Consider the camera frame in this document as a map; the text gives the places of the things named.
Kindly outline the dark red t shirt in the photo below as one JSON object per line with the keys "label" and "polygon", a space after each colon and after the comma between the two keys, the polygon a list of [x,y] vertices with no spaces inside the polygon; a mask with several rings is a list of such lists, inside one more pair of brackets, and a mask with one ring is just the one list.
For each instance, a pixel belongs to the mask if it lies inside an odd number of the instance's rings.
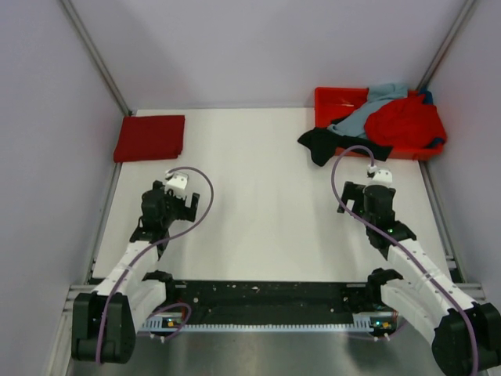
{"label": "dark red t shirt", "polygon": [[124,117],[114,162],[176,159],[182,153],[185,123],[184,115]]}

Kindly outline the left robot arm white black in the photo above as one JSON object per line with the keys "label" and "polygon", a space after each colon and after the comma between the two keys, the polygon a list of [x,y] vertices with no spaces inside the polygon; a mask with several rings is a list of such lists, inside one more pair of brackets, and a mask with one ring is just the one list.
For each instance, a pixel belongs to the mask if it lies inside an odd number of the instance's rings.
{"label": "left robot arm white black", "polygon": [[77,295],[72,309],[71,357],[78,361],[127,363],[136,335],[156,309],[172,309],[177,291],[157,263],[175,221],[194,222],[199,194],[187,194],[180,172],[155,181],[142,194],[141,215],[119,262],[90,292]]}

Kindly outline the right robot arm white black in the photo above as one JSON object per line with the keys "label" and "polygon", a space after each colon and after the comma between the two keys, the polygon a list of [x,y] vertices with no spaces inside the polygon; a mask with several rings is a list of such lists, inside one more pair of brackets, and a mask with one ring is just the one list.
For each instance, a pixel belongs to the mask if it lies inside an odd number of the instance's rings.
{"label": "right robot arm white black", "polygon": [[416,234],[395,218],[395,189],[346,182],[338,212],[366,228],[370,244],[391,264],[367,279],[365,298],[376,310],[396,310],[431,346],[446,375],[473,375],[500,365],[500,313],[479,303],[438,268]]}

